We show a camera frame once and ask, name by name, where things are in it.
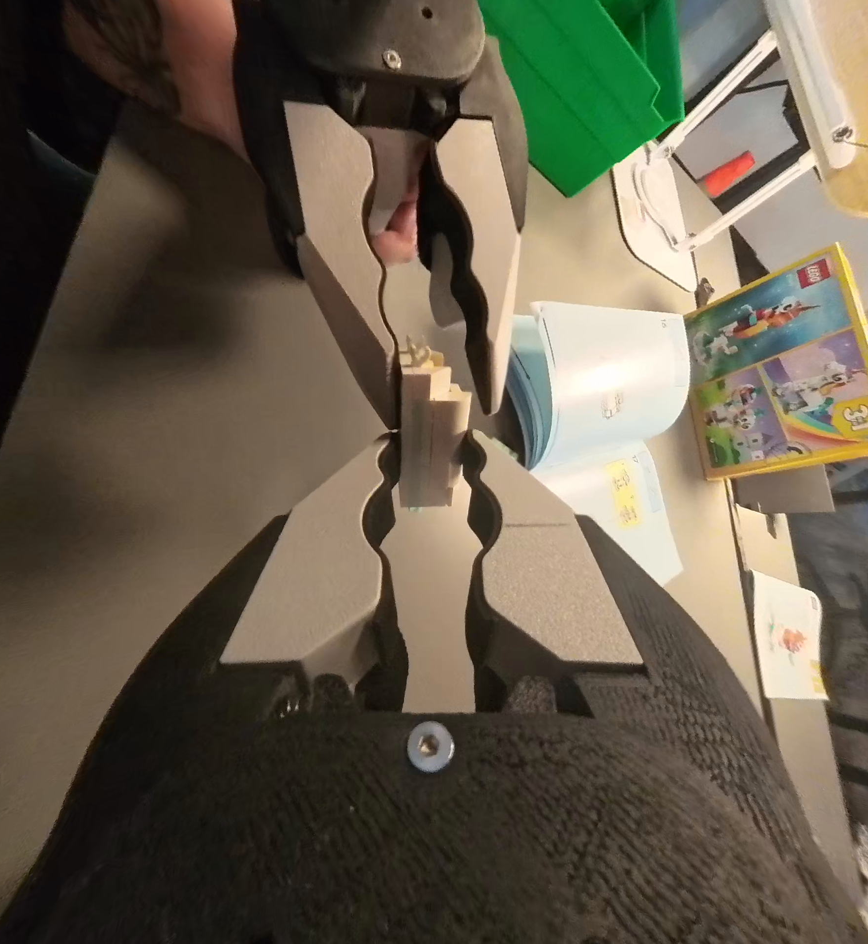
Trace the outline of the green plastic bin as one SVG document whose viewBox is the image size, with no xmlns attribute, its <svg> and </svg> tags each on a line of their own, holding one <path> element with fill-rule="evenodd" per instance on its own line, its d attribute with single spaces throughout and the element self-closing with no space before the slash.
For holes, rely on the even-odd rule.
<svg viewBox="0 0 868 944">
<path fill-rule="evenodd" d="M 573 197 L 685 116 L 674 1 L 481 1 L 531 165 Z"/>
</svg>

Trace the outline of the person's dark clothing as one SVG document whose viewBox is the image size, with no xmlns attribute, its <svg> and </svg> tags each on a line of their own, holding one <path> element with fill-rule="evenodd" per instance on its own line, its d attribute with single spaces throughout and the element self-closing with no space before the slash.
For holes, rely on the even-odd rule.
<svg viewBox="0 0 868 944">
<path fill-rule="evenodd" d="M 63 6 L 0 1 L 0 443 L 123 103 Z"/>
</svg>

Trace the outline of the leaflet with orange figure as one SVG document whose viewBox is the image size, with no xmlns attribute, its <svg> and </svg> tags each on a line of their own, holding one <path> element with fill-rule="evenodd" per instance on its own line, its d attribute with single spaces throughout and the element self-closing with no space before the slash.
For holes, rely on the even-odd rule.
<svg viewBox="0 0 868 944">
<path fill-rule="evenodd" d="M 770 701 L 826 701 L 819 597 L 758 570 L 750 571 L 750 579 L 752 626 L 763 695 Z"/>
</svg>

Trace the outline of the wooden book stand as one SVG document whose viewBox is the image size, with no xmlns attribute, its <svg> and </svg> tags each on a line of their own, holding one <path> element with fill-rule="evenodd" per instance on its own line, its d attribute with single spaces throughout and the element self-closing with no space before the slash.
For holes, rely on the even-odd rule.
<svg viewBox="0 0 868 944">
<path fill-rule="evenodd" d="M 636 258 L 681 287 L 688 274 L 673 276 L 669 261 L 690 257 L 700 246 L 733 227 L 807 172 L 841 171 L 858 152 L 868 152 L 860 140 L 849 97 L 841 88 L 838 67 L 831 63 L 825 33 L 813 2 L 764 2 L 770 29 L 720 77 L 708 94 L 661 141 L 650 141 L 611 170 L 615 203 L 623 236 Z M 806 142 L 796 158 L 754 193 L 739 197 L 735 206 L 706 229 L 685 229 L 676 179 L 671 167 L 676 150 L 687 136 L 723 104 L 738 94 L 752 73 L 768 59 L 785 63 L 787 88 L 800 112 Z"/>
</svg>

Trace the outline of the white lego build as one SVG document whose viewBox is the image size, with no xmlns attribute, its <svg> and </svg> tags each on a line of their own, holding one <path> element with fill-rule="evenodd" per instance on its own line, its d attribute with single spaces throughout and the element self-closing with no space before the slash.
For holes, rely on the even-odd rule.
<svg viewBox="0 0 868 944">
<path fill-rule="evenodd" d="M 443 354 L 406 337 L 401 370 L 401 470 L 403 508 L 448 508 L 461 473 L 472 395 L 454 382 Z"/>
</svg>

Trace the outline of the person's left forearm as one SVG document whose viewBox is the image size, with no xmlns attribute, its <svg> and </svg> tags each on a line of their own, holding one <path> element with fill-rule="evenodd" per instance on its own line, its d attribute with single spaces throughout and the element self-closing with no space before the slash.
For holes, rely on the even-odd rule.
<svg viewBox="0 0 868 944">
<path fill-rule="evenodd" d="M 112 88 L 248 159 L 233 2 L 63 2 L 61 22 L 72 52 Z"/>
</svg>

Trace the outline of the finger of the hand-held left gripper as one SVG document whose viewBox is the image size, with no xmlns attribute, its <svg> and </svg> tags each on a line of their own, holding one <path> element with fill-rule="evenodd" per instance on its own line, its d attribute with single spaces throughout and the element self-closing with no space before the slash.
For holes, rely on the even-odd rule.
<svg viewBox="0 0 868 944">
<path fill-rule="evenodd" d="M 430 146 L 420 173 L 418 238 L 433 319 L 464 327 L 480 408 L 496 414 L 509 369 L 522 237 L 491 121 L 458 119 Z"/>
<path fill-rule="evenodd" d="M 286 102 L 303 216 L 299 264 L 362 393 L 399 425 L 399 362 L 382 303 L 385 270 L 367 229 L 376 168 L 369 142 L 330 107 Z"/>
</svg>

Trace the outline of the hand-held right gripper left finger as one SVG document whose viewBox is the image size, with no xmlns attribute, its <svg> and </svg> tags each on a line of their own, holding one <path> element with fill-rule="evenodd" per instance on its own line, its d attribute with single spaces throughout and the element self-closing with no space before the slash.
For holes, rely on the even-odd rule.
<svg viewBox="0 0 868 944">
<path fill-rule="evenodd" d="M 407 654 L 390 563 L 400 468 L 385 433 L 286 515 L 221 656 L 225 666 L 279 667 L 304 689 L 322 675 L 370 709 L 401 709 Z"/>
</svg>

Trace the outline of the person's left hand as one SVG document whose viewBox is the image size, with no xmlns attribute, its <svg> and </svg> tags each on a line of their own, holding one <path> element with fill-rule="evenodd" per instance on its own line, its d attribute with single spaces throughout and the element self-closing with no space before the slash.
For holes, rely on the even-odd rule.
<svg viewBox="0 0 868 944">
<path fill-rule="evenodd" d="M 402 266 L 417 258 L 418 196 L 415 184 L 405 192 L 384 229 L 372 237 L 374 252 L 383 266 Z"/>
</svg>

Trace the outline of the grey laptop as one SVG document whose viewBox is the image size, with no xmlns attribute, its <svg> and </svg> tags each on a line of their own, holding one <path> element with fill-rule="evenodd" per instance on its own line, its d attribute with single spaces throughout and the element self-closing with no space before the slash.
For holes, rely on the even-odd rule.
<svg viewBox="0 0 868 944">
<path fill-rule="evenodd" d="M 735 502 L 762 514 L 833 513 L 826 466 L 770 471 L 732 480 Z"/>
</svg>

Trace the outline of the open light blue instruction booklet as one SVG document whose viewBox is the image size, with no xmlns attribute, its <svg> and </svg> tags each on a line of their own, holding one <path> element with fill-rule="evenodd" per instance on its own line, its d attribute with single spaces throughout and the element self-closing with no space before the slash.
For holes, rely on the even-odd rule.
<svg viewBox="0 0 868 944">
<path fill-rule="evenodd" d="M 647 444 L 688 399 L 683 316 L 541 301 L 511 324 L 525 468 L 668 584 L 683 565 Z"/>
</svg>

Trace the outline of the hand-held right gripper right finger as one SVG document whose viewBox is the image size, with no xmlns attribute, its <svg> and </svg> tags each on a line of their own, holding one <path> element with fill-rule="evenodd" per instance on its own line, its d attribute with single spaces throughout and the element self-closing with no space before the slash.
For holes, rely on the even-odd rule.
<svg viewBox="0 0 868 944">
<path fill-rule="evenodd" d="M 645 663 L 570 506 L 498 443 L 463 443 L 478 539 L 465 612 L 477 709 L 501 709 L 524 678 L 559 709 L 589 709 L 581 687 L 645 687 Z"/>
</svg>

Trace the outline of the yellow lego box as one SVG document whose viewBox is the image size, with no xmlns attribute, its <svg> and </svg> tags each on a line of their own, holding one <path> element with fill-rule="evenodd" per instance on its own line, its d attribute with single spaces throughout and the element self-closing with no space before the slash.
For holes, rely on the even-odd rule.
<svg viewBox="0 0 868 944">
<path fill-rule="evenodd" d="M 684 325 L 706 480 L 868 458 L 868 321 L 840 244 Z"/>
</svg>

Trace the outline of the red object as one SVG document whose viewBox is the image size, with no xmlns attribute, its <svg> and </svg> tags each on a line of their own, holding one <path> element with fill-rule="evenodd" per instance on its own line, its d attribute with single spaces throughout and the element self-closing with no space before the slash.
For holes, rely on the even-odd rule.
<svg viewBox="0 0 868 944">
<path fill-rule="evenodd" d="M 706 195 L 711 199 L 716 199 L 746 177 L 754 169 L 755 164 L 754 155 L 750 151 L 744 151 L 733 159 L 708 171 L 701 178 L 700 185 Z"/>
</svg>

